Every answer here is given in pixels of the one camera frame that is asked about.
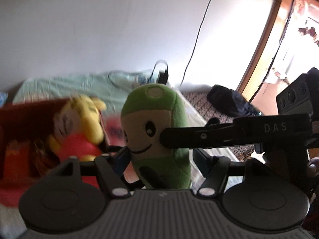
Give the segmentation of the wooden door frame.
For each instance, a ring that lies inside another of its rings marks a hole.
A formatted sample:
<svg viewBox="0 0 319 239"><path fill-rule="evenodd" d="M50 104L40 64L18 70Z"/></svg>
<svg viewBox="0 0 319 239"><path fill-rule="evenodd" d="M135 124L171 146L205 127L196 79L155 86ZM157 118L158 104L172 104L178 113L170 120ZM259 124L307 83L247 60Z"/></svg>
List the wooden door frame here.
<svg viewBox="0 0 319 239"><path fill-rule="evenodd" d="M318 4L318 0L306 0ZM251 99L265 77L283 35L294 0L273 0L273 5L260 41L240 81L237 91Z"/></svg>

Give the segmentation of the black charger adapter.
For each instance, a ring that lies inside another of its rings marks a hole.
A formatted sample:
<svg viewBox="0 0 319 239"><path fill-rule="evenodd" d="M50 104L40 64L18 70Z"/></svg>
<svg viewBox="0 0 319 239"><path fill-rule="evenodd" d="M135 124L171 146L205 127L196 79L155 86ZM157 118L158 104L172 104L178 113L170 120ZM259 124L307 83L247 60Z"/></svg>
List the black charger adapter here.
<svg viewBox="0 0 319 239"><path fill-rule="evenodd" d="M164 84L166 85L168 82L168 67L166 67L165 71L160 71L158 78L157 78L157 83L158 84Z"/></svg>

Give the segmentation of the dark clothing bundle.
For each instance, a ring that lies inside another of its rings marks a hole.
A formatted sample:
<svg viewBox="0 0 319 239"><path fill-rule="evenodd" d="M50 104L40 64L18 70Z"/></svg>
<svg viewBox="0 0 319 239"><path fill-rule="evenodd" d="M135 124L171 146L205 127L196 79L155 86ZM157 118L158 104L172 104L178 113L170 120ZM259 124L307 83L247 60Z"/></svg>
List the dark clothing bundle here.
<svg viewBox="0 0 319 239"><path fill-rule="evenodd" d="M262 113L237 91L214 85L207 94L207 100L220 113L229 117L261 116Z"/></svg>

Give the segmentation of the green plush toy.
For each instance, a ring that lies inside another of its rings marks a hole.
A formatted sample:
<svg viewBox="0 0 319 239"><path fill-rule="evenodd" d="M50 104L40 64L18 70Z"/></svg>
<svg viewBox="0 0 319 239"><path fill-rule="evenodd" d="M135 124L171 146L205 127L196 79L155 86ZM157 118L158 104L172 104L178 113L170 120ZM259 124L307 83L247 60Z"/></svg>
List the green plush toy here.
<svg viewBox="0 0 319 239"><path fill-rule="evenodd" d="M134 89L122 107L121 126L134 171L146 188L190 188L189 150L160 144L166 128L187 126L184 103L176 91L163 84Z"/></svg>

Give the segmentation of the red cardboard box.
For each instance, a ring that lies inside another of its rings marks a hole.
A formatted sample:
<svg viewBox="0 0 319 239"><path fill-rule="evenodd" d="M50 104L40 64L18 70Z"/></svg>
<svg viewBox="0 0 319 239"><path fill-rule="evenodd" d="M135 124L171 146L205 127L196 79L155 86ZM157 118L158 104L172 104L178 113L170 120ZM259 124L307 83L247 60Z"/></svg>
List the red cardboard box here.
<svg viewBox="0 0 319 239"><path fill-rule="evenodd" d="M21 195L61 162L50 149L54 116L69 99L22 103L1 109L1 205L17 207ZM110 144L101 114L105 141Z"/></svg>

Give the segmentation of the patterned bed sheet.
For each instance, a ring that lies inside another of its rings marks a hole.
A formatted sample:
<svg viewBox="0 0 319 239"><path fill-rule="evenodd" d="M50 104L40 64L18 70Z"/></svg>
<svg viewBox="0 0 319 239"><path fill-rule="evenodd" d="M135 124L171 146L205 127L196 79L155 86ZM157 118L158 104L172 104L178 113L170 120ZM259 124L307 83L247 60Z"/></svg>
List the patterned bed sheet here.
<svg viewBox="0 0 319 239"><path fill-rule="evenodd" d="M105 102L106 111L102 113L110 143L123 146L123 134L119 127L119 114L134 80L142 73L109 72L90 75L70 75L67 77L49 77L28 79L18 89L13 98L14 104L31 103L49 99L70 98L78 94L97 97ZM203 92L184 92L180 97L184 101L189 126L203 126L211 118L219 118L221 123L231 123L232 118L217 111L207 100L210 87Z"/></svg>

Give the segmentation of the white power strip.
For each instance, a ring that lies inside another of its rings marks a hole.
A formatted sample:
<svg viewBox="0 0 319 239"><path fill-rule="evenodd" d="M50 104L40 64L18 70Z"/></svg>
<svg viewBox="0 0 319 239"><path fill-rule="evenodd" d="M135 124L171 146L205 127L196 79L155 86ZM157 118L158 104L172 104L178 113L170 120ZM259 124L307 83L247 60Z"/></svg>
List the white power strip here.
<svg viewBox="0 0 319 239"><path fill-rule="evenodd" d="M157 83L156 78L146 74L137 75L134 80L135 86L141 86L141 85L152 84L152 83Z"/></svg>

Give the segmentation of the yellow tiger plush toy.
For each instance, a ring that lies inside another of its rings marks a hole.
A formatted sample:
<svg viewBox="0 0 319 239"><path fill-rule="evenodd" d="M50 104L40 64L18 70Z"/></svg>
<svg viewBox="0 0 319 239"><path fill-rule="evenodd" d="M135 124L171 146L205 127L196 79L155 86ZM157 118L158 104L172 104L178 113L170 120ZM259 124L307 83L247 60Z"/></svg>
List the yellow tiger plush toy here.
<svg viewBox="0 0 319 239"><path fill-rule="evenodd" d="M98 146L105 141L100 114L104 110L106 104L99 98L78 95L54 116L48 143L61 162L69 157L93 161L102 154Z"/></svg>

